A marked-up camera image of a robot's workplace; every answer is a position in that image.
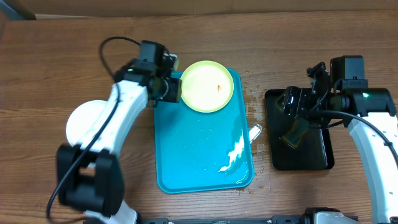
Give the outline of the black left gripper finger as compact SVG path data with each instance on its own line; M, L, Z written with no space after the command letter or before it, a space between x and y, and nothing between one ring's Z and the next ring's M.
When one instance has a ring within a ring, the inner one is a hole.
M168 93L164 97L164 101L168 103L179 103L181 96L179 94Z
M181 95L182 93L182 81L179 78L173 78L172 79L172 91L176 95Z

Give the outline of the green yellow sponge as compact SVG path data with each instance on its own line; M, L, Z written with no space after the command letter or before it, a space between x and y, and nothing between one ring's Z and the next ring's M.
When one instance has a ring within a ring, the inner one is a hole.
M292 148L297 148L303 137L308 133L308 128L291 127L280 139Z

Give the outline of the yellow-green plate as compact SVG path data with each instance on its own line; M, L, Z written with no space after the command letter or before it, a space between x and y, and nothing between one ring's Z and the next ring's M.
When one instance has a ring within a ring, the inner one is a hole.
M212 113L232 98L234 80L226 67L210 60L190 65L181 76L182 100L191 109Z

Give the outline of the white plate with stain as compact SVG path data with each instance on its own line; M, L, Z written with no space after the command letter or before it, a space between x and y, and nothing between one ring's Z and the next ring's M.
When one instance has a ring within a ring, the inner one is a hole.
M108 112L103 115L106 104L107 101L104 100L92 100L83 103L72 112L65 129L67 141L71 146L77 144L81 149L85 149L89 145L109 115Z

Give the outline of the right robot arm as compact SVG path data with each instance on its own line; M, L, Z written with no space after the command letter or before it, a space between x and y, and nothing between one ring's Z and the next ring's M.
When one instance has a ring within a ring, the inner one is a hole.
M360 55L307 68L309 88L287 87L270 105L285 128L279 139L298 148L311 129L343 125L358 149L368 182L373 223L397 223L397 109L386 88L370 88Z

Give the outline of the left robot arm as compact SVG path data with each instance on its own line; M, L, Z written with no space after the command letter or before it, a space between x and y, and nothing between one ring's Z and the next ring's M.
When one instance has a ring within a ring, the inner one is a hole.
M124 200L124 180L119 163L123 143L139 113L151 102L178 103L182 81L173 78L178 57L162 44L143 40L138 57L112 71L104 58L105 39L99 46L103 67L113 79L103 109L77 142L61 144L56 153L57 186L54 200L84 213L84 223L136 223L139 214Z

